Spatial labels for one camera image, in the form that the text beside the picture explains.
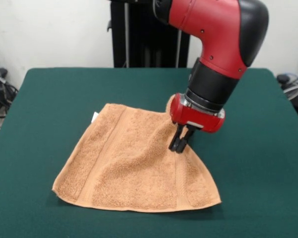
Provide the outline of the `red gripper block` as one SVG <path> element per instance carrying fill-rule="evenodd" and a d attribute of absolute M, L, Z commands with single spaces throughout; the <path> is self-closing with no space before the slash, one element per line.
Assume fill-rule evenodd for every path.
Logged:
<path fill-rule="evenodd" d="M 184 94 L 177 93 L 173 96 L 169 108 L 171 120 L 177 123 L 177 130 L 168 147 L 170 151 L 182 153 L 188 144 L 190 137 L 194 134 L 196 128 L 207 132 L 217 132 L 224 123 L 225 111 L 221 109 L 217 113 L 210 113 L 195 107 L 188 100 Z M 186 134 L 180 138 L 184 125 L 187 126 Z"/>

